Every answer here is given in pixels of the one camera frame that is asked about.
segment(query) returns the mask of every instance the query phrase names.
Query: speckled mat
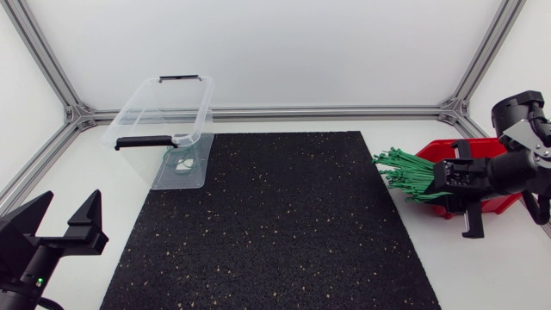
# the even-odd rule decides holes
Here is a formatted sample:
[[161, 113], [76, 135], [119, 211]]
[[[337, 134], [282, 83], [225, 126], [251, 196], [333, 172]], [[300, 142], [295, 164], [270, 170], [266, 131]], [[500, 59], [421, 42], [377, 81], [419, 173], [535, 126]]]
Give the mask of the speckled mat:
[[103, 309], [439, 309], [358, 132], [218, 134], [151, 191]]

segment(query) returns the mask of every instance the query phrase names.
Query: white wall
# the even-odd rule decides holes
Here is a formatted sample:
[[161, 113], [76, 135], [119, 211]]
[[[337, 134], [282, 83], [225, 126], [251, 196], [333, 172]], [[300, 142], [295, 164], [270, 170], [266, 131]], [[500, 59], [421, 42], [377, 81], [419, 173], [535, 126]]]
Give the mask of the white wall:
[[63, 125], [63, 107], [0, 8], [0, 189]]
[[529, 0], [471, 99], [471, 116], [490, 136], [494, 104], [538, 90], [551, 117], [551, 1]]
[[81, 99], [198, 73], [214, 105], [428, 104], [459, 83], [500, 0], [29, 0]]

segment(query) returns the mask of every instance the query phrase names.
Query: aluminum frame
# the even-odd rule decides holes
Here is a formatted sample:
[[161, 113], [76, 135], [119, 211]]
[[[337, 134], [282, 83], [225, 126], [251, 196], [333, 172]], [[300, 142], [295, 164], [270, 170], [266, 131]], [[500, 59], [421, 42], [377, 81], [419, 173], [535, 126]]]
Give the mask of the aluminum frame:
[[[22, 37], [65, 109], [65, 124], [29, 160], [0, 192], [0, 215], [23, 203], [32, 188], [46, 174], [69, 144], [84, 130], [109, 124], [116, 110], [95, 110], [78, 97], [26, 0], [0, 0], [9, 19]], [[435, 105], [355, 106], [312, 108], [219, 108], [216, 121], [345, 121], [345, 120], [439, 120], [454, 126], [468, 138], [487, 137], [469, 118], [470, 98], [511, 30], [526, 0], [502, 0], [498, 11], [457, 89], [449, 99]], [[544, 228], [551, 237], [551, 226]]]

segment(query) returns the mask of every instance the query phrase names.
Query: red bin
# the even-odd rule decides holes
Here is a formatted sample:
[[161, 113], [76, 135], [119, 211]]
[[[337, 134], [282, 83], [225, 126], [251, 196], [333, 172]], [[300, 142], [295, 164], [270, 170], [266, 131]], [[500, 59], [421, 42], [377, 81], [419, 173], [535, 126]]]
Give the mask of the red bin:
[[[494, 158], [499, 154], [507, 152], [505, 147], [498, 142], [497, 138], [465, 139], [471, 145], [473, 158]], [[416, 155], [420, 158], [437, 163], [446, 158], [455, 158], [455, 149], [451, 144], [457, 139], [440, 139], [430, 142], [423, 150]], [[489, 201], [482, 202], [482, 212], [495, 212], [502, 214], [513, 202], [518, 200], [522, 194], [500, 196]], [[454, 214], [448, 213], [442, 206], [432, 206], [432, 210], [446, 220], [454, 217]]]

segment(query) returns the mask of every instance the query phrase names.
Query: white floor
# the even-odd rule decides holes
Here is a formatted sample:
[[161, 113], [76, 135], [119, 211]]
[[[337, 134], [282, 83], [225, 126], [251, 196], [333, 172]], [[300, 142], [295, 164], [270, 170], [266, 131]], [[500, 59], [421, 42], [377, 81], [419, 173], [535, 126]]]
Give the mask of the white floor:
[[[110, 238], [105, 251], [99, 257], [62, 258], [44, 293], [65, 309], [99, 308], [148, 192], [122, 156], [99, 143], [105, 128], [82, 133], [30, 196], [47, 190], [55, 194], [38, 231], [49, 236], [65, 232], [66, 221], [94, 189], [102, 192], [103, 230]], [[391, 146], [415, 153], [432, 140], [460, 138], [452, 127], [436, 121], [220, 123], [215, 129], [360, 130], [373, 154]], [[425, 205], [404, 202], [399, 191], [391, 194], [443, 309], [551, 308], [551, 239], [521, 204], [501, 215], [484, 214], [486, 237], [472, 240], [461, 237], [462, 217], [444, 220]]]

